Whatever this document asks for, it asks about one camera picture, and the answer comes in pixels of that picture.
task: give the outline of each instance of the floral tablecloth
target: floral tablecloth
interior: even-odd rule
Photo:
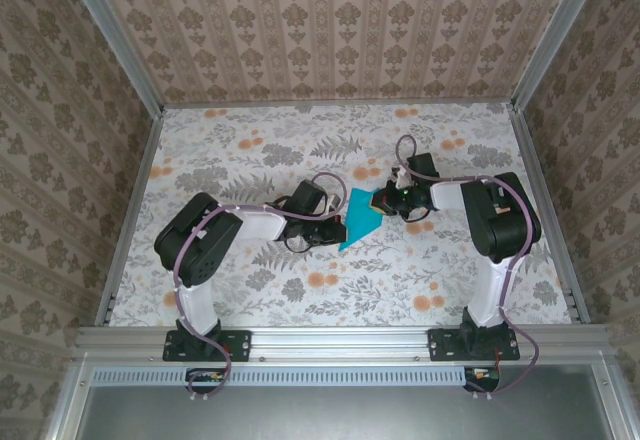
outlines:
[[[195,193],[260,204],[327,170],[349,188],[374,190],[404,133],[433,154],[442,176],[514,171],[532,198],[502,104],[166,111],[110,325],[174,324],[170,275],[153,242]],[[330,178],[319,182],[339,191]],[[456,324],[478,258],[462,212],[415,224],[385,218],[343,252],[334,245],[293,254],[281,243],[238,241],[214,277],[215,307],[228,327]],[[570,321],[544,236],[520,269],[508,311],[521,324]]]

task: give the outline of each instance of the black mounting bracket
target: black mounting bracket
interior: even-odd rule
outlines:
[[[178,329],[167,332],[162,352],[165,362],[224,362],[223,355],[212,345],[194,337],[176,322]],[[222,330],[220,322],[208,335],[224,348],[232,362],[248,362],[251,354],[250,330]]]
[[[458,328],[427,331],[432,362],[520,360],[516,333],[506,323],[478,327],[467,309]]]

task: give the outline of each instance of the blue fabric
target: blue fabric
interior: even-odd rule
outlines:
[[[371,208],[371,197],[376,191],[367,192],[359,188],[351,189],[351,198],[349,199],[347,218],[345,219],[347,241],[340,244],[339,252],[382,225],[382,214]]]

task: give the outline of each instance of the purple cable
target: purple cable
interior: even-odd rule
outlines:
[[[425,180],[430,180],[432,182],[456,182],[456,183],[459,182],[459,183],[466,183],[466,182],[473,182],[473,181],[476,181],[476,180],[486,180],[487,182],[495,183],[496,185],[502,187],[505,191],[507,191],[515,199],[516,203],[518,204],[518,206],[522,210],[522,213],[524,214],[524,220],[525,220],[525,223],[527,224],[527,237],[526,237],[525,242],[522,245],[522,248],[520,249],[520,251],[511,259],[511,261],[509,262],[509,265],[507,266],[507,273],[505,274],[504,285],[502,286],[502,291],[500,292],[500,302],[498,303],[498,309],[500,311],[500,316],[505,321],[505,323],[509,327],[511,327],[511,329],[513,329],[513,331],[515,331],[516,333],[519,333],[520,335],[522,335],[524,338],[526,338],[531,343],[531,345],[533,345],[533,357],[531,358],[531,362],[529,363],[529,365],[527,365],[527,367],[525,368],[524,372],[522,372],[518,378],[516,378],[513,382],[511,382],[506,387],[500,388],[500,389],[495,390],[493,392],[485,392],[479,386],[477,386],[475,384],[472,384],[472,386],[474,388],[480,389],[480,391],[483,392],[483,393],[486,393],[487,396],[490,393],[491,393],[491,395],[496,395],[496,394],[499,394],[499,393],[505,393],[505,392],[511,390],[516,385],[518,385],[522,380],[525,379],[525,377],[527,375],[529,375],[529,373],[531,373],[531,370],[533,370],[533,367],[536,365],[536,362],[538,361],[538,358],[540,357],[540,347],[536,343],[536,341],[527,332],[525,332],[521,328],[519,328],[516,325],[514,325],[513,322],[511,322],[511,320],[509,320],[509,318],[507,317],[507,314],[504,311],[504,306],[505,306],[505,302],[506,302],[506,299],[507,299],[507,294],[509,293],[509,285],[511,284],[511,277],[514,274],[514,268],[515,268],[516,264],[518,263],[518,261],[522,257],[524,257],[526,255],[527,250],[529,249],[529,247],[531,246],[531,242],[533,241],[533,219],[531,218],[531,215],[529,214],[529,210],[527,209],[527,205],[524,203],[524,200],[522,199],[522,197],[520,197],[520,195],[518,195],[518,193],[509,184],[507,184],[503,180],[500,180],[499,178],[491,177],[489,175],[476,175],[476,176],[466,176],[466,177],[440,178],[440,177],[430,177],[430,176],[427,176],[427,175],[422,175],[422,174],[420,174],[418,172],[415,172],[415,171],[411,170],[411,168],[409,168],[409,166],[406,164],[406,162],[404,162],[402,160],[402,158],[400,157],[400,144],[405,139],[411,141],[411,143],[413,144],[413,155],[416,154],[416,151],[417,151],[417,148],[418,148],[418,144],[416,142],[416,139],[412,135],[407,134],[407,135],[401,136],[398,139],[398,141],[396,142],[396,159],[398,160],[398,163],[400,163],[400,165],[407,172],[409,172],[411,175],[414,175],[414,176],[416,176],[418,178],[423,178]]]
[[[182,263],[182,260],[184,259],[185,253],[193,243],[194,239],[198,236],[198,233],[200,233],[200,231],[207,225],[207,223],[209,223],[213,217],[225,211],[244,210],[244,211],[252,211],[252,212],[268,212],[268,213],[274,213],[276,215],[280,215],[283,217],[291,217],[291,218],[297,218],[300,220],[312,220],[312,221],[322,221],[331,217],[335,217],[340,212],[340,210],[342,210],[345,203],[347,202],[347,194],[348,194],[347,186],[345,185],[342,178],[340,178],[335,173],[331,173],[331,172],[317,173],[312,178],[311,181],[315,182],[316,179],[318,179],[319,177],[335,178],[340,183],[340,186],[342,187],[342,200],[340,202],[340,205],[338,205],[333,212],[329,212],[325,215],[313,217],[309,215],[300,215],[297,213],[284,212],[282,210],[278,210],[277,208],[269,207],[267,205],[224,205],[224,206],[220,205],[216,209],[214,209],[211,213],[208,213],[205,217],[203,217],[202,220],[200,220],[200,223],[198,223],[198,225],[191,231],[191,234],[187,237],[187,240],[184,242],[184,245],[182,245],[182,248],[180,249],[180,252],[176,257],[176,262],[173,266],[174,296],[176,299],[176,307],[178,308],[178,313],[180,314],[180,321],[182,322],[182,325],[184,326],[184,328],[191,335],[196,337],[198,340],[202,340],[203,342],[208,343],[209,345],[213,346],[216,350],[218,350],[224,357],[224,361],[226,363],[225,374],[224,374],[224,377],[222,377],[222,380],[220,381],[220,383],[211,392],[209,392],[206,395],[202,395],[202,397],[216,395],[220,391],[220,389],[224,386],[224,384],[227,383],[231,375],[231,357],[229,356],[229,353],[219,343],[198,333],[198,331],[191,324],[191,322],[189,322],[189,319],[186,316],[184,305],[182,305],[182,301],[180,300],[180,295],[178,294],[179,288],[182,286],[182,280],[180,279],[180,276],[179,276],[180,265]],[[195,376],[191,377],[187,385],[187,390],[189,391],[189,393],[191,393],[192,398],[195,398],[195,396],[198,395],[196,392],[193,391],[194,378]]]

